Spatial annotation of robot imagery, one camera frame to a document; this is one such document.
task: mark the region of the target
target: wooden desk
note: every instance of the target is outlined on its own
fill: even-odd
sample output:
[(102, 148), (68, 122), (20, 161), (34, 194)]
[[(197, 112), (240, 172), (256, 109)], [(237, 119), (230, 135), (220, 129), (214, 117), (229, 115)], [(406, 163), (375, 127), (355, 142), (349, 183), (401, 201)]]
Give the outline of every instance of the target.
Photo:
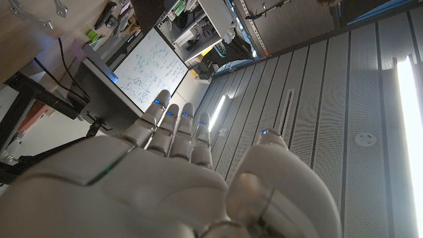
[[(39, 18), (52, 22), (52, 30), (40, 27), (35, 22), (24, 22), (9, 10), (9, 1), (0, 1), (0, 22), (3, 23), (0, 32), (0, 84), (4, 83), (15, 72), (37, 57), (52, 74), (61, 78), (65, 68), (61, 62), (58, 38), (63, 42), (64, 55), (67, 65), (75, 56), (71, 53), (70, 45), (74, 39), (82, 46), (89, 39), (86, 33), (93, 28), (97, 18), (103, 11), (108, 0), (61, 0), (67, 6), (67, 18), (56, 14), (53, 0), (19, 0), (22, 8)], [(115, 15), (121, 6), (115, 9)], [(96, 31), (99, 35), (108, 37), (112, 32), (107, 27)], [(30, 71), (41, 71), (30, 63)]]

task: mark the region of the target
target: perforated panel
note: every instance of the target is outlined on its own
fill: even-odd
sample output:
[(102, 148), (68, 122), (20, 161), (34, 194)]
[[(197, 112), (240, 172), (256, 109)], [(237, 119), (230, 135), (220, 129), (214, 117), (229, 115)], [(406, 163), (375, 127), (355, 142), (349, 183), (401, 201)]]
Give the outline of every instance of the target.
[(407, 55), (413, 54), (413, 60), (416, 63), (406, 13), (379, 21), (379, 39), (381, 55), (383, 55), (381, 58), (383, 70), (393, 68), (393, 57), (401, 62), (406, 59)]
[(423, 56), (423, 7), (410, 11), (420, 57)]
[(211, 149), (211, 158), (213, 159), (213, 168), (216, 170), (217, 162), (220, 159), (220, 156), (222, 154), (223, 148), (225, 147), (228, 134), (232, 128), (232, 125), (235, 121), (235, 117), (238, 113), (239, 107), (241, 106), (241, 102), (243, 101), (243, 98), (245, 96), (245, 90), (247, 89), (247, 86), (250, 83), (252, 73), (254, 69), (257, 67), (257, 65), (253, 65), (248, 67), (245, 70), (245, 73), (243, 75), (243, 79), (241, 79), (241, 82), (239, 83), (239, 88), (237, 90), (237, 93), (235, 94), (235, 97), (233, 98), (232, 104), (229, 107), (229, 111), (226, 115), (225, 120), (223, 121), (222, 130), (226, 130), (226, 136), (217, 136), (217, 139)]
[[(262, 117), (258, 123), (258, 130), (263, 128), (273, 128), (278, 113), (278, 104), (282, 96), (282, 91), (285, 86), (286, 75), (288, 74), (289, 63), (291, 62), (292, 52), (284, 54), (279, 57), (278, 65), (275, 69), (272, 84), (270, 85), (269, 94), (264, 104)], [(253, 144), (256, 144), (259, 133), (256, 133)]]
[(345, 33), (329, 39), (313, 167), (335, 199), (338, 211), (341, 203), (347, 65), (348, 33)]
[(212, 103), (212, 101), (213, 101), (213, 103), (216, 102), (215, 94), (216, 94), (216, 92), (218, 92), (218, 94), (220, 93), (220, 91), (223, 88), (228, 76), (229, 75), (224, 75), (224, 76), (216, 79), (216, 83), (213, 85), (213, 88), (211, 88), (209, 95), (207, 95), (207, 97), (204, 101), (204, 105), (202, 105), (201, 109), (197, 113), (197, 118), (194, 119), (194, 124), (193, 124), (193, 127), (194, 127), (193, 132), (194, 133), (196, 132), (197, 125), (200, 122), (200, 115), (203, 114), (203, 112), (205, 112), (210, 107), (210, 104)]
[(241, 157), (244, 155), (247, 149), (251, 147), (254, 136), (258, 133), (258, 122), (262, 115), (263, 106), (268, 95), (269, 87), (272, 82), (277, 63), (278, 58), (270, 59), (266, 63), (266, 67), (264, 68), (262, 79), (258, 85), (256, 96), (254, 97), (254, 100), (251, 104), (250, 112), (247, 117), (247, 121), (245, 122), (244, 130), (241, 134), (237, 150), (235, 151), (235, 155), (233, 156), (232, 163), (229, 167), (229, 172), (227, 173), (227, 183), (232, 181), (232, 176), (234, 175), (235, 170), (238, 168)]
[(195, 108), (194, 122), (198, 123), (198, 120), (200, 118), (201, 113), (203, 113), (206, 110), (207, 106), (209, 105), (210, 100), (213, 97), (214, 92), (216, 91), (217, 86), (219, 85), (219, 82), (220, 82), (221, 78), (222, 77), (218, 77), (217, 79), (214, 79), (211, 82), (211, 84), (209, 86), (209, 89), (206, 92), (206, 95), (204, 95), (204, 100), (198, 106), (198, 108)]
[(244, 123), (247, 119), (249, 109), (251, 107), (252, 100), (256, 94), (257, 86), (260, 83), (260, 79), (265, 65), (266, 61), (257, 64), (256, 68), (254, 69), (254, 72), (252, 73), (249, 86), (245, 91), (245, 96), (241, 102), (241, 106), (239, 107), (239, 111), (237, 113), (237, 116), (235, 117), (235, 121), (232, 125), (231, 131), (229, 132), (229, 135), (227, 137), (227, 141), (220, 156), (219, 162), (216, 165), (216, 172), (221, 174), (223, 178), (226, 177), (226, 174), (229, 170), (229, 166), (231, 165), (233, 155), (237, 148), (241, 132), (243, 131)]
[(310, 46), (290, 148), (291, 152), (296, 154), (308, 166), (311, 164), (311, 154), (313, 153), (315, 140), (326, 44), (327, 41), (325, 40)]
[[(243, 78), (244, 72), (245, 72), (245, 69), (240, 69), (236, 72), (236, 76), (231, 84), (231, 87), (226, 93), (222, 91), (220, 98), (225, 94), (227, 94), (230, 99), (232, 99), (235, 96), (235, 93), (237, 92), (237, 89), (239, 88), (241, 79)], [(215, 125), (213, 126), (210, 132), (210, 141), (212, 143), (214, 142), (214, 139), (216, 135), (218, 134), (220, 127), (222, 126), (223, 120), (225, 119), (225, 116), (228, 110), (230, 109), (231, 102), (228, 104), (228, 107), (226, 109), (222, 108), (222, 111), (219, 113), (219, 117), (217, 118)]]
[[(287, 91), (290, 89), (295, 89), (291, 111), (289, 112), (290, 117), (288, 118), (288, 126), (286, 127), (286, 132), (284, 136), (286, 144), (289, 143), (289, 138), (291, 137), (292, 123), (293, 118), (295, 116), (295, 110), (297, 108), (299, 86), (301, 85), (301, 81), (303, 79), (305, 60), (307, 58), (307, 50), (308, 47), (304, 47), (300, 50), (296, 50), (293, 52), (291, 67), (289, 68), (288, 78), (286, 79), (285, 89), (282, 95), (281, 103), (283, 104), (287, 100)], [(276, 118), (276, 125), (280, 124), (282, 114), (282, 110), (279, 110), (278, 117)]]
[(391, 194), (395, 237), (417, 237), (412, 207), (412, 189), (408, 161), (404, 152), (401, 99), (393, 70), (382, 71), (385, 99), (387, 153), (391, 176)]
[(228, 77), (224, 79), (224, 81), (221, 81), (221, 83), (219, 84), (219, 86), (216, 89), (216, 92), (214, 93), (214, 96), (211, 98), (211, 101), (209, 103), (209, 106), (206, 109), (206, 112), (212, 116), (212, 112), (214, 110), (214, 108), (216, 107), (216, 105), (219, 103), (220, 98), (222, 96), (222, 92), (225, 91), (225, 95), (227, 93), (228, 88), (231, 86), (234, 77), (236, 76), (235, 73), (232, 73), (230, 75), (228, 75)]
[[(375, 25), (352, 31), (346, 165), (345, 235), (388, 237)], [(362, 147), (359, 133), (377, 142)]]

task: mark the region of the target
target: wire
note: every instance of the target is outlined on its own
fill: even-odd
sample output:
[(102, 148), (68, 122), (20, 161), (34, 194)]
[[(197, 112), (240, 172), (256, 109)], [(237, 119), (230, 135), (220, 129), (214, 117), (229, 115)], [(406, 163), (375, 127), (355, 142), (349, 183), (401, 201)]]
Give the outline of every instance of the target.
[(42, 63), (37, 59), (37, 57), (34, 58), (34, 61), (63, 89), (66, 89), (67, 91), (69, 91), (70, 93), (74, 94), (75, 96), (79, 97), (80, 99), (82, 99), (84, 102), (88, 103), (89, 101), (87, 99), (84, 99), (83, 97), (79, 96), (77, 93), (75, 93), (74, 91), (72, 91), (71, 89), (68, 89), (67, 87), (63, 86), (53, 75), (52, 73), (50, 73), (45, 67), (44, 65), (42, 65)]
[(76, 84), (76, 86), (78, 86), (79, 89), (81, 89), (84, 92), (85, 96), (87, 96), (90, 99), (90, 96), (88, 95), (88, 93), (85, 92), (85, 90), (81, 86), (79, 86), (79, 84), (76, 82), (75, 78), (73, 78), (71, 72), (69, 72), (69, 68), (66, 66), (65, 56), (63, 54), (63, 45), (61, 44), (61, 39), (60, 38), (59, 38), (59, 45), (60, 45), (61, 61), (63, 62), (63, 66), (65, 66), (65, 69), (66, 69), (67, 74), (69, 74), (69, 76), (71, 77), (71, 79), (74, 82), (74, 84)]

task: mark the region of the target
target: robotic hand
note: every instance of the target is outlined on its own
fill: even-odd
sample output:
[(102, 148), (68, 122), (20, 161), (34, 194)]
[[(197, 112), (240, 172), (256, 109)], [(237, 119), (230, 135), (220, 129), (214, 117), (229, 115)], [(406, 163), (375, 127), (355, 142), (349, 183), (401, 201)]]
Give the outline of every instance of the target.
[(275, 130), (228, 188), (211, 170), (210, 117), (192, 138), (194, 107), (176, 128), (169, 98), (159, 93), (121, 136), (86, 139), (20, 176), (0, 197), (0, 237), (341, 237), (328, 188)]

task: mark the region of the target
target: ceiling light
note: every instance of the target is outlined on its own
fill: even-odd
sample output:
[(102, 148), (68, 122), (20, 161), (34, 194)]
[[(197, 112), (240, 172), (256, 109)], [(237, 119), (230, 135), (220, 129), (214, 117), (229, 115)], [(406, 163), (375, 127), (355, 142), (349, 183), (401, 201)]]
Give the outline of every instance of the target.
[(226, 97), (227, 97), (227, 95), (224, 95), (220, 99), (220, 102), (219, 102), (219, 104), (218, 104), (218, 106), (216, 108), (216, 111), (214, 112), (214, 114), (213, 114), (213, 116), (212, 116), (212, 118), (210, 120), (209, 132), (212, 131), (212, 128), (213, 128), (213, 126), (214, 126), (214, 124), (215, 124), (215, 122), (217, 120), (217, 116), (219, 116), (219, 112), (222, 109), (222, 106), (223, 106), (223, 103), (225, 102)]
[(417, 228), (419, 234), (423, 236), (422, 117), (410, 58), (407, 56), (404, 62), (398, 63), (397, 69), (414, 204), (416, 207)]

